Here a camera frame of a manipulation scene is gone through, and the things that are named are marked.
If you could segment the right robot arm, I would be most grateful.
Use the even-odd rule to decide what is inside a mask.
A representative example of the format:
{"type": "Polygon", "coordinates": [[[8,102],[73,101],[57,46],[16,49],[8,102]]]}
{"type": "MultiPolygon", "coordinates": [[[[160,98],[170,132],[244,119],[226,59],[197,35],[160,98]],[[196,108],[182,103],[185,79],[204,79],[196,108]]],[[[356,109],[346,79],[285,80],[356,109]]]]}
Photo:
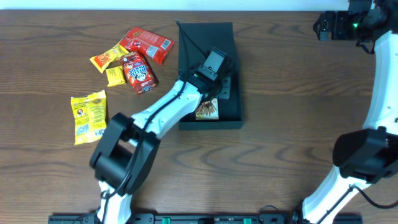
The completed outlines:
{"type": "Polygon", "coordinates": [[[354,41],[375,55],[376,72],[362,128],[336,140],[331,171],[289,223],[333,223],[356,194],[382,209],[364,190],[397,173],[397,1],[350,1],[346,11],[321,13],[313,31],[322,41],[354,41]]]}

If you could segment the brown Pocky box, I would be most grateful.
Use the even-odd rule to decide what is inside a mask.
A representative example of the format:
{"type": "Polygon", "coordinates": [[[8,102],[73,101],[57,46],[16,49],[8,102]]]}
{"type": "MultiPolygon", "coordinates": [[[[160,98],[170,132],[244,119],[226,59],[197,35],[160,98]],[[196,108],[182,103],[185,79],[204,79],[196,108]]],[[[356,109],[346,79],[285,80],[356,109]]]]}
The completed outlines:
{"type": "Polygon", "coordinates": [[[195,110],[195,118],[196,120],[218,120],[219,119],[219,110],[218,110],[218,99],[213,98],[210,101],[203,102],[196,110],[195,110]]]}

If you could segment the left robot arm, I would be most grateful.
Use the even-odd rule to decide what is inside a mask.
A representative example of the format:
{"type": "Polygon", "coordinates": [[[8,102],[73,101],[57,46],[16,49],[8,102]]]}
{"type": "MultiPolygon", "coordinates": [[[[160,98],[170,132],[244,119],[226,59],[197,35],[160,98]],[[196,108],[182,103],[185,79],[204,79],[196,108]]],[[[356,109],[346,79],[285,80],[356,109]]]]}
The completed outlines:
{"type": "Polygon", "coordinates": [[[131,116],[114,115],[90,159],[101,189],[100,223],[127,223],[132,196],[149,175],[160,141],[181,118],[221,92],[234,65],[200,65],[181,74],[152,106],[131,116]]]}

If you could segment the black gift box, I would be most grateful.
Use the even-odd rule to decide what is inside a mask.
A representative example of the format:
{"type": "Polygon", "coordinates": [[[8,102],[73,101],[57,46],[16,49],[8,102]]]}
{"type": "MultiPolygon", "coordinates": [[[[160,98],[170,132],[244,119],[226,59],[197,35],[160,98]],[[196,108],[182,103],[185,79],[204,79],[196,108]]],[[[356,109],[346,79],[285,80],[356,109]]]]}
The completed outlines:
{"type": "Polygon", "coordinates": [[[231,71],[221,81],[223,89],[218,97],[217,119],[196,119],[193,113],[184,116],[179,124],[180,130],[240,129],[243,126],[243,106],[239,82],[239,58],[234,43],[233,24],[220,23],[184,23],[182,29],[193,42],[188,42],[190,65],[203,60],[201,53],[195,49],[197,44],[202,50],[216,47],[232,59],[231,71]]]}

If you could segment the yellow snack bag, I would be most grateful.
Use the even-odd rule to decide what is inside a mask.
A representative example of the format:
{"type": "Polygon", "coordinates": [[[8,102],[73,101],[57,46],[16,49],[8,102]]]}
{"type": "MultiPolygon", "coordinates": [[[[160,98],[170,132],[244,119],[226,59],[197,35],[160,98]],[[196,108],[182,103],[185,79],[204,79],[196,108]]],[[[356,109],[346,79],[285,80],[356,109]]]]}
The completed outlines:
{"type": "Polygon", "coordinates": [[[70,99],[75,121],[75,145],[99,140],[106,124],[106,92],[101,90],[70,99]]]}

